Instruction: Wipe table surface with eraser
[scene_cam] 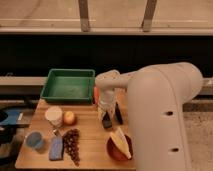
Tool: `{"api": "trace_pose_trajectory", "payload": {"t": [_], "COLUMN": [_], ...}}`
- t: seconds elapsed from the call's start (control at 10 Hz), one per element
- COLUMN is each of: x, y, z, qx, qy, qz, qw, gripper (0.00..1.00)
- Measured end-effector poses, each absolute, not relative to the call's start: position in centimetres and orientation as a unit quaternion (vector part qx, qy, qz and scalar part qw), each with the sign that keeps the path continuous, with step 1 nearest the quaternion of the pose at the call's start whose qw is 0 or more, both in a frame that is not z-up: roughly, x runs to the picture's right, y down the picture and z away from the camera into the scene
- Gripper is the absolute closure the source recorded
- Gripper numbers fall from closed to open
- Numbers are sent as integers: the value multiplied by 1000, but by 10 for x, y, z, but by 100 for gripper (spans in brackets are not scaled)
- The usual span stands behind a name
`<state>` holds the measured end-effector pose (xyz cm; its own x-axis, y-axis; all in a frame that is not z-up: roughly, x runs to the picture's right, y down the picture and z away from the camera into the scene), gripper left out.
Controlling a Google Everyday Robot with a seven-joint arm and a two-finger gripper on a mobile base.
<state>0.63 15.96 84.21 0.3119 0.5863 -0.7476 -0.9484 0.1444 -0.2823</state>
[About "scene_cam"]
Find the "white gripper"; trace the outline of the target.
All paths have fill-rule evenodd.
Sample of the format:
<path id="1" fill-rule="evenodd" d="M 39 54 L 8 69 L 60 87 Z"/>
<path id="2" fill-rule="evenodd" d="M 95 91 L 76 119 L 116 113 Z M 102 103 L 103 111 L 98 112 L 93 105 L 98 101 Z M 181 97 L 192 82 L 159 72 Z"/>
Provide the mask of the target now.
<path id="1" fill-rule="evenodd" d="M 123 124 L 123 119 L 119 105 L 116 102 L 115 91 L 114 90 L 99 90 L 98 98 L 98 118 L 102 120 L 102 125 L 104 129 L 112 127 L 111 119 L 116 116 L 116 120 L 119 124 Z"/>

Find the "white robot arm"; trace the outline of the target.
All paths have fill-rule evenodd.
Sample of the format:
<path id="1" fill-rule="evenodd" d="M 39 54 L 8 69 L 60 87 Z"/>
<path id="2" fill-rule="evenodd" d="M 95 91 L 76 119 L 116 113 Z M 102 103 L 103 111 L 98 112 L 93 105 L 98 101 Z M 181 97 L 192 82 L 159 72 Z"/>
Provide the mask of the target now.
<path id="1" fill-rule="evenodd" d="M 114 90 L 127 90 L 127 114 L 136 171 L 192 171 L 183 104 L 203 85 L 200 70 L 188 62 L 150 65 L 121 74 L 98 75 L 100 108 L 114 103 Z"/>

